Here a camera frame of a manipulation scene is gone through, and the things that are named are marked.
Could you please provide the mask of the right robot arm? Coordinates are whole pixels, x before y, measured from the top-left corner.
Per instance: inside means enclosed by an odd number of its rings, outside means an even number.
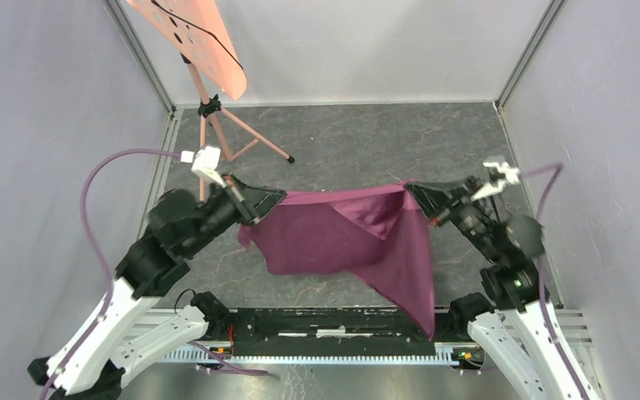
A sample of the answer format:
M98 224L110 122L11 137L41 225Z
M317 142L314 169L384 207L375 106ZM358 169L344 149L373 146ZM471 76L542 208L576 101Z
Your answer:
M459 340L472 339L521 399L597 399L538 266L545 253L542 225L524 214L499 216L494 198L509 183L468 177L406 185L431 224L453 224L491 262L480 272L484 292L451 302L448 330Z

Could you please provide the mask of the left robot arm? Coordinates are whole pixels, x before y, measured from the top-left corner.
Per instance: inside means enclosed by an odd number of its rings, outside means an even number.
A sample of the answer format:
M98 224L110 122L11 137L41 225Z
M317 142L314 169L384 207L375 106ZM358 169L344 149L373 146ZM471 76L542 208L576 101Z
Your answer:
M149 332L126 338L135 322L163 298L190 267L189 259L235 224L260 223L286 196L253 187L233 175L200 201L186 189L165 192L148 214L144 234L116 266L110 293L72 339L50 357L36 358L27 372L52 399L115 399L137 375L184 343L219 339L228 311L209 292L201 302Z

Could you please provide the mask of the purple cloth napkin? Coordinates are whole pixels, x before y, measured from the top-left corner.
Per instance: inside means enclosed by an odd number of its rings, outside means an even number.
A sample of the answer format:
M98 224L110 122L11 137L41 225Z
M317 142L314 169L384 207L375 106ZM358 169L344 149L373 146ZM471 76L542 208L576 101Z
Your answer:
M405 183L289 192L259 224L240 227L274 275L351 273L435 334L428 220Z

